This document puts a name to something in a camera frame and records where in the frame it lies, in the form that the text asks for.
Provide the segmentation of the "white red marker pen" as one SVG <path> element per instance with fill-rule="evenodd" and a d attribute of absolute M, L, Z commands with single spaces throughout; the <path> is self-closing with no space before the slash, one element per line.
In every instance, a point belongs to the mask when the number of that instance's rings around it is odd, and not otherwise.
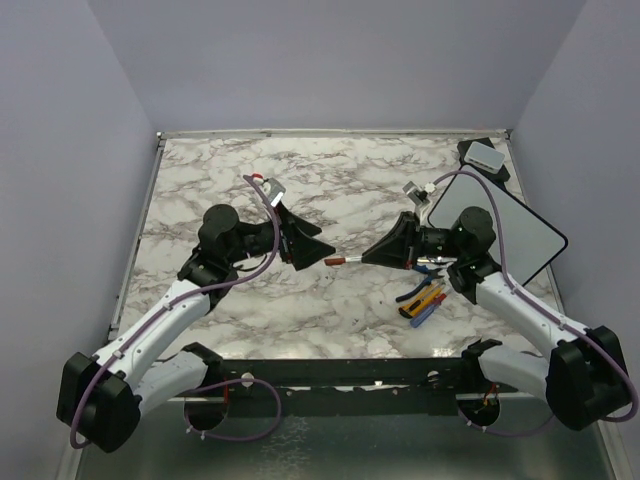
<path fill-rule="evenodd" d="M 337 257 L 345 257 L 346 258 L 346 262 L 344 264 L 360 263 L 362 261 L 362 257 L 361 256 L 337 256 Z"/>

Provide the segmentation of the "red marker cap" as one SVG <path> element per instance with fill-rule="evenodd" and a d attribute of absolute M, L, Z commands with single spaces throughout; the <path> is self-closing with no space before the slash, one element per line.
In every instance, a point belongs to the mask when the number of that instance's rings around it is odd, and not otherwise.
<path fill-rule="evenodd" d="M 324 264 L 326 266 L 339 266 L 339 265 L 343 265 L 345 262 L 346 262 L 345 257 L 334 257 L 334 258 L 327 258 L 324 260 Z"/>

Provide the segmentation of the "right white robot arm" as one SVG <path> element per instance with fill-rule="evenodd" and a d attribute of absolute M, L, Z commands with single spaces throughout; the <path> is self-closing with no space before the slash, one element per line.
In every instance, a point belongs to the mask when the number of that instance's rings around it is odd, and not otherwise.
<path fill-rule="evenodd" d="M 616 334 L 574 321 L 524 290 L 489 252 L 500 237 L 490 213 L 480 207 L 464 209 L 448 229 L 422 226 L 415 214 L 403 212 L 362 261 L 409 269 L 421 258 L 451 259 L 447 275 L 452 288 L 505 320 L 538 351 L 531 356 L 493 340 L 467 348 L 467 361 L 459 367 L 467 389 L 506 384 L 545 401 L 575 431 L 600 420 L 632 419 L 639 395 Z"/>

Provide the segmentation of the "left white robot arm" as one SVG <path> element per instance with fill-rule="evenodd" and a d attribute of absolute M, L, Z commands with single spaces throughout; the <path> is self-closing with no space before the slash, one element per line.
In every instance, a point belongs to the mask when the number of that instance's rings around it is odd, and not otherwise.
<path fill-rule="evenodd" d="M 270 216 L 249 224 L 230 205 L 209 208 L 191 256 L 151 310 L 93 355 L 77 352 L 67 360 L 56 416 L 70 427 L 73 447 L 92 443 L 113 452 L 146 414 L 169 399 L 218 388 L 221 371 L 211 363 L 216 356 L 201 345 L 185 347 L 166 361 L 159 357 L 240 283 L 237 263 L 263 256 L 303 270 L 335 253 L 333 246 L 318 240 L 320 227 L 283 205 L 272 208 Z"/>

